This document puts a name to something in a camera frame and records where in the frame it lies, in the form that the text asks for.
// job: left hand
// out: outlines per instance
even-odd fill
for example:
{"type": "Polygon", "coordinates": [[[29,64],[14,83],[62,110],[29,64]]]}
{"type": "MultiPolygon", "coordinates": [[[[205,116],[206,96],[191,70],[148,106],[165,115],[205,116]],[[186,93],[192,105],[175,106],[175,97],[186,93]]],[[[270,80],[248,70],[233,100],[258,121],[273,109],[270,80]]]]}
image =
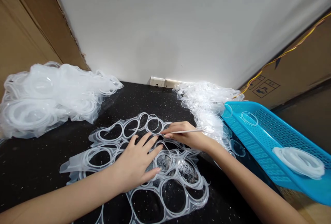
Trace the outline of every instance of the left hand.
{"type": "Polygon", "coordinates": [[[158,136],[154,136],[145,144],[149,136],[151,136],[151,133],[145,134],[135,145],[138,135],[134,135],[121,156],[109,167],[113,167],[112,169],[116,170],[117,178],[115,180],[119,180],[118,185],[122,193],[146,183],[161,171],[160,168],[154,168],[145,172],[146,168],[163,148],[163,145],[159,145],[148,154],[158,139],[158,136]]]}

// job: white wall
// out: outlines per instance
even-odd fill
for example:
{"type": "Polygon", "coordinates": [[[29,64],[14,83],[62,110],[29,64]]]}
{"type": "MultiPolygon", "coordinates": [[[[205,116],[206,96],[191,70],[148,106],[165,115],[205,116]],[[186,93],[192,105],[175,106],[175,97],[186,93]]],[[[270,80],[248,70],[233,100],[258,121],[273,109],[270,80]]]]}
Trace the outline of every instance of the white wall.
{"type": "Polygon", "coordinates": [[[60,0],[92,70],[240,87],[331,0],[60,0]]]}

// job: forearm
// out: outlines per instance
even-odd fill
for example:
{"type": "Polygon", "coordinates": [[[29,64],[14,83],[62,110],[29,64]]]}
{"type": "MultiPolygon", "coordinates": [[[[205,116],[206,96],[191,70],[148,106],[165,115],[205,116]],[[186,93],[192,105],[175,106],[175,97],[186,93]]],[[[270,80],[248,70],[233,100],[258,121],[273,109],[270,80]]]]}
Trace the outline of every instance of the forearm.
{"type": "Polygon", "coordinates": [[[0,223],[71,223],[121,193],[113,166],[0,214],[0,223]]]}
{"type": "Polygon", "coordinates": [[[232,157],[220,144],[210,142],[205,151],[222,168],[263,223],[307,223],[288,202],[232,157]]]}

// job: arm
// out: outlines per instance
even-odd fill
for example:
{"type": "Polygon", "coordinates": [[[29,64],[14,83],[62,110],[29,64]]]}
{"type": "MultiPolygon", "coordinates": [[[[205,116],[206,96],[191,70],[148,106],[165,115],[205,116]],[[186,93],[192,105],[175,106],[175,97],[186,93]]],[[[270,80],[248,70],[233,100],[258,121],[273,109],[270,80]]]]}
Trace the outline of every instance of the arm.
{"type": "Polygon", "coordinates": [[[288,202],[232,157],[217,141],[198,132],[169,134],[193,129],[195,127],[187,121],[176,122],[161,133],[165,134],[165,138],[176,139],[192,148],[208,153],[236,186],[262,223],[307,223],[288,202]]]}
{"type": "Polygon", "coordinates": [[[160,145],[147,154],[158,138],[154,136],[144,145],[150,135],[144,135],[137,145],[138,136],[133,136],[117,161],[103,171],[1,213],[0,223],[71,223],[118,194],[149,181],[161,169],[145,170],[163,148],[160,145]]]}

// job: hand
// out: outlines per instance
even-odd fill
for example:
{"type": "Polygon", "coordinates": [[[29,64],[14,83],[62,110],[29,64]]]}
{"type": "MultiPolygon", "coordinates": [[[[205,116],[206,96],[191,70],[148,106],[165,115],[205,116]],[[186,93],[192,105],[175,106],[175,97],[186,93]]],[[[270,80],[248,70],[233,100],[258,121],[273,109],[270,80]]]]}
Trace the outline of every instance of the hand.
{"type": "Polygon", "coordinates": [[[201,132],[195,133],[182,133],[182,134],[171,134],[171,132],[177,131],[189,131],[195,130],[196,128],[192,126],[189,122],[174,122],[171,123],[169,128],[163,130],[161,134],[164,134],[165,138],[175,139],[191,148],[207,152],[207,149],[215,143],[216,141],[207,137],[201,132]]]}
{"type": "Polygon", "coordinates": [[[138,135],[134,135],[121,156],[109,167],[115,169],[117,178],[112,178],[112,180],[120,181],[118,185],[120,185],[122,193],[146,183],[161,171],[160,168],[154,168],[145,172],[146,168],[163,148],[163,145],[159,145],[148,154],[158,139],[158,136],[154,136],[145,144],[149,136],[151,136],[151,133],[145,134],[135,145],[138,135]]]}

